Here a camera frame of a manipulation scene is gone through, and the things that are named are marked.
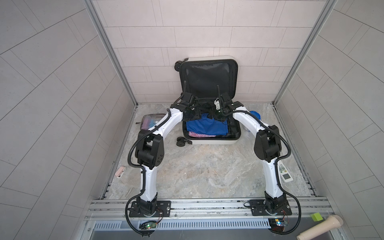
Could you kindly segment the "blue shirt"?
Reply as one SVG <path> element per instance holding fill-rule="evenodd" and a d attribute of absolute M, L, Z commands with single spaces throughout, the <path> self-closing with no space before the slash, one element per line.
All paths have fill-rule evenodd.
<path fill-rule="evenodd" d="M 202 114 L 200 120 L 186 122 L 187 132 L 226 136 L 229 133 L 228 123 L 209 119 L 208 114 Z"/>

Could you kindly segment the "red white striped cloth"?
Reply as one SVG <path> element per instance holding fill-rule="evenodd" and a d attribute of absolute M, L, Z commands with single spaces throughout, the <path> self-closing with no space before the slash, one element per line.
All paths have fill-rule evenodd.
<path fill-rule="evenodd" d="M 208 134 L 199 134 L 199 133 L 195 133 L 195 132 L 188 132 L 188 135 L 192 138 L 199 138 L 199 139 L 203 139 L 203 138 L 215 138 L 216 135 L 208 135 Z"/>

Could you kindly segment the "blue lid plastic cup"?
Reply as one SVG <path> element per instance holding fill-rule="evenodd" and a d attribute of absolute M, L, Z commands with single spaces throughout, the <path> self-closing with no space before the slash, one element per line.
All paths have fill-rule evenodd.
<path fill-rule="evenodd" d="M 261 120 L 261 115 L 256 111 L 250 111 L 250 113 L 255 116 L 257 119 Z"/>

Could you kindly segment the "clear toiletry pouch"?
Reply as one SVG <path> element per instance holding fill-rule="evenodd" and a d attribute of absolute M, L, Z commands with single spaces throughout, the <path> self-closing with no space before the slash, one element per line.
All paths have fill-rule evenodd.
<path fill-rule="evenodd" d="M 162 119 L 166 116 L 166 114 L 149 114 L 144 115 L 141 121 L 140 130 L 150 130 L 160 124 Z"/>

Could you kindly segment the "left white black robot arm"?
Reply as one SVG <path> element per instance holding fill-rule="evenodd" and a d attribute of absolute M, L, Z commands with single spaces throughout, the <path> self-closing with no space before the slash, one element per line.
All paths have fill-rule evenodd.
<path fill-rule="evenodd" d="M 138 135 L 135 157 L 142 168 L 142 187 L 137 204 L 146 216 L 153 215 L 157 207 L 156 179 L 158 166 L 165 156 L 164 138 L 192 110 L 194 101 L 191 93 L 182 94 L 158 123 L 148 130 L 141 130 Z"/>

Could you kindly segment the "open black white suitcase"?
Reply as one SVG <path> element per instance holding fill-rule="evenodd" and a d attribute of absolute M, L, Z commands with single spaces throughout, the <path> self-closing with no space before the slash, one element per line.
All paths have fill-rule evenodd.
<path fill-rule="evenodd" d="M 191 93 L 201 114 L 209 114 L 214 108 L 214 101 L 222 93 L 234 98 L 237 86 L 238 64 L 231 57 L 186 58 L 175 63 L 175 70 L 180 75 L 182 93 Z M 234 118 L 227 118 L 229 133 L 215 138 L 192 138 L 188 135 L 186 122 L 183 122 L 184 138 L 193 144 L 234 144 L 241 136 L 240 123 Z"/>

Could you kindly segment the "detached black suitcase wheel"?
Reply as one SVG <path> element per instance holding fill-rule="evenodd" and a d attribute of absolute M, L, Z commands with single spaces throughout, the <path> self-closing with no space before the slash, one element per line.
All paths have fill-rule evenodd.
<path fill-rule="evenodd" d="M 184 147 L 186 144 L 192 145 L 193 142 L 188 140 L 188 139 L 186 139 L 186 138 L 184 138 L 184 137 L 178 137 L 177 138 L 177 146 L 178 147 Z"/>

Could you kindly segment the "white remote control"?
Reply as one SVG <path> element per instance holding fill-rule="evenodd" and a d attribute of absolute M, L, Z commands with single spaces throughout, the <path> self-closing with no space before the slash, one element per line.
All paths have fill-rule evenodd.
<path fill-rule="evenodd" d="M 278 170 L 280 174 L 281 180 L 283 180 L 285 183 L 292 182 L 294 179 L 288 169 L 285 167 L 283 163 L 278 163 Z"/>

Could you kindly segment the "pink small device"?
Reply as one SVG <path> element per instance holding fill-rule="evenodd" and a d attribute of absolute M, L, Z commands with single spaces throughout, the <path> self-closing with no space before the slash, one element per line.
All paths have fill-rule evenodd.
<path fill-rule="evenodd" d="M 121 178 L 121 176 L 124 174 L 124 172 L 126 171 L 127 167 L 125 166 L 120 166 L 116 172 L 115 172 L 115 177 L 116 178 Z"/>

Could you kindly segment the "left circuit board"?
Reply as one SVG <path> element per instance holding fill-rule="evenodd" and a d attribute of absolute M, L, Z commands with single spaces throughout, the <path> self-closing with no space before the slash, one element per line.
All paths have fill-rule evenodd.
<path fill-rule="evenodd" d="M 147 221 L 142 224 L 140 224 L 139 228 L 140 230 L 152 230 L 157 227 L 158 223 L 156 221 Z"/>

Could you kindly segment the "circuit board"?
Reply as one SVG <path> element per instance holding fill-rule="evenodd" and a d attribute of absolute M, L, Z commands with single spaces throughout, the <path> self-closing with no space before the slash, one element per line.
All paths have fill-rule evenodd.
<path fill-rule="evenodd" d="M 142 224 L 140 224 L 139 228 L 140 230 L 152 230 L 157 227 L 158 223 L 156 221 L 147 221 Z"/>
<path fill-rule="evenodd" d="M 270 231 L 282 233 L 286 226 L 289 224 L 289 221 L 284 219 L 269 219 Z"/>

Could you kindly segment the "green sticky note block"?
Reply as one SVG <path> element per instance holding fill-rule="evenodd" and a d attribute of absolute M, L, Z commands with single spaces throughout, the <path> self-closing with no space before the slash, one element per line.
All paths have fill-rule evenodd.
<path fill-rule="evenodd" d="M 313 213 L 310 216 L 314 222 L 320 222 L 324 219 L 320 213 Z"/>

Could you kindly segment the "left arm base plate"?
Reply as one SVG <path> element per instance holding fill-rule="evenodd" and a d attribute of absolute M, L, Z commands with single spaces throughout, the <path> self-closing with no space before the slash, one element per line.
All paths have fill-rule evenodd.
<path fill-rule="evenodd" d="M 129 207 L 130 218 L 169 217 L 171 201 L 134 201 Z"/>

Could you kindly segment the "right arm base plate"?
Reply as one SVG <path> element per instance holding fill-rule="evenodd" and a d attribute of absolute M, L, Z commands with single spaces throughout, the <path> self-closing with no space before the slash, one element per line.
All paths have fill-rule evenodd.
<path fill-rule="evenodd" d="M 245 206 L 250 208 L 252 216 L 283 216 L 292 215 L 289 202 L 283 200 L 249 200 Z"/>

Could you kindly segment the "aluminium mounting rail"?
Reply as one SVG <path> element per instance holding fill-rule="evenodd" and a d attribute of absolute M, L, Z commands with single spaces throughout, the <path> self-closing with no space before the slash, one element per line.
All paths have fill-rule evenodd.
<path fill-rule="evenodd" d="M 334 214 L 326 197 L 297 197 L 300 201 L 302 217 L 310 217 L 320 213 L 323 217 Z M 263 198 L 229 198 L 229 199 L 159 199 L 156 209 L 162 209 L 164 220 L 187 219 L 250 219 L 286 217 L 294 220 L 299 216 L 299 207 L 292 198 L 288 204 L 276 213 L 269 214 L 262 203 Z M 86 213 L 86 220 L 125 220 L 126 203 L 128 200 L 95 200 Z M 157 219 L 158 211 L 131 220 Z"/>

